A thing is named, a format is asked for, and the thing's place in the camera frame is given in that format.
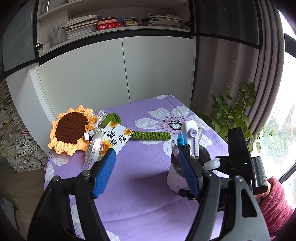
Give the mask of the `pink sleeve forearm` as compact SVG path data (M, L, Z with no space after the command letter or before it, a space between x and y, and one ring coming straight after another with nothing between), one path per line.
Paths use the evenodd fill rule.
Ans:
M270 240L273 240L292 217L294 209L288 205L285 189L275 178L267 180L267 192L255 195L266 222Z

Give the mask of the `person right hand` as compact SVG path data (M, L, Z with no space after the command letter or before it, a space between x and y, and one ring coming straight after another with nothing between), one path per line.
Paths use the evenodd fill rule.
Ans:
M271 190L271 184L267 182L267 192L255 195L254 196L255 199L266 198L269 195L270 190Z

